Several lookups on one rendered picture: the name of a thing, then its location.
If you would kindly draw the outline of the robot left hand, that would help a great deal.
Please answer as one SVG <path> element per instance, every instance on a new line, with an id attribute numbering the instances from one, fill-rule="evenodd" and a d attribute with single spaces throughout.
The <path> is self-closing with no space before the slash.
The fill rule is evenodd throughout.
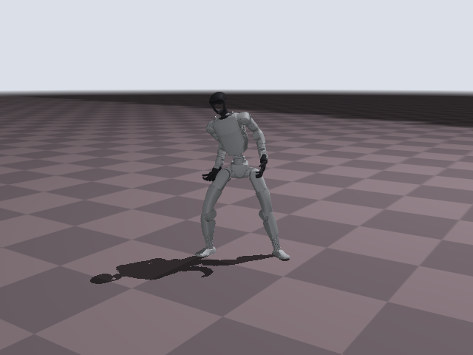
<path id="1" fill-rule="evenodd" d="M 256 172 L 256 173 L 258 173 L 258 175 L 256 175 L 256 178 L 260 178 L 263 175 L 263 172 L 264 172 L 265 167 L 266 167 L 266 163 L 268 162 L 266 157 L 267 157 L 267 155 L 263 154 L 261 159 L 260 159 L 261 165 L 259 165 L 259 167 L 261 167 L 261 169 L 260 169 L 260 171 Z"/>

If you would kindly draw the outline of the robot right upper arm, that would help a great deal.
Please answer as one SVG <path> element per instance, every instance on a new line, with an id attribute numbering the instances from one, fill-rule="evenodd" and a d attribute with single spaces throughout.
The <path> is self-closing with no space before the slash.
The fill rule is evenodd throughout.
<path id="1" fill-rule="evenodd" d="M 208 122 L 208 125 L 207 125 L 207 127 L 206 127 L 206 132 L 209 133 L 209 134 L 211 134 L 212 137 L 213 137 L 216 141 L 219 141 L 219 139 L 218 139 L 218 137 L 217 137 L 217 135 L 216 135 L 216 133 L 215 133 L 215 131 L 214 131 L 214 129 L 213 129 L 213 121 L 209 121 L 209 122 Z M 221 146 L 220 141 L 219 141 L 219 143 L 218 143 L 218 147 L 219 147 L 219 149 L 223 149 L 222 146 Z"/>

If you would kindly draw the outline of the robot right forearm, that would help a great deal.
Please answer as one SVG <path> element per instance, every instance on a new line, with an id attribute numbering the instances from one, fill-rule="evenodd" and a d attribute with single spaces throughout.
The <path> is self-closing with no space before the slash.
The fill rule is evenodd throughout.
<path id="1" fill-rule="evenodd" d="M 217 152 L 217 159 L 215 160 L 215 165 L 214 165 L 214 168 L 218 169 L 220 167 L 222 167 L 222 165 L 224 164 L 224 160 L 225 160 L 225 156 L 226 156 L 226 153 L 224 151 L 224 149 L 219 149 L 218 147 L 218 152 Z"/>

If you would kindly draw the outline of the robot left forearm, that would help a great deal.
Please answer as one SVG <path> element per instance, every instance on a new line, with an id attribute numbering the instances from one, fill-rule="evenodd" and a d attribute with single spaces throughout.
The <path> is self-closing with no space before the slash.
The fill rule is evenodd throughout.
<path id="1" fill-rule="evenodd" d="M 265 147 L 265 137 L 264 137 L 263 132 L 261 130 L 259 131 L 259 136 L 260 136 L 261 140 L 258 140 L 256 142 L 256 145 L 258 147 L 258 153 L 259 153 L 259 156 L 260 156 L 260 159 L 261 159 L 263 154 L 267 155 L 267 152 L 266 152 L 266 147 Z M 268 160 L 268 155 L 267 155 L 266 159 Z"/>

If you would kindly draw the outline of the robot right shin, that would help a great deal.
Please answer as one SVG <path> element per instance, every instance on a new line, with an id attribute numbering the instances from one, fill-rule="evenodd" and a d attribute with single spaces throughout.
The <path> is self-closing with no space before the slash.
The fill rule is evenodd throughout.
<path id="1" fill-rule="evenodd" d="M 203 213 L 201 214 L 201 226 L 202 226 L 203 236 L 205 239 L 205 246 L 207 247 L 208 245 L 209 249 L 213 248 L 213 236 L 214 236 L 215 223 L 216 223 L 215 220 L 206 220 Z"/>

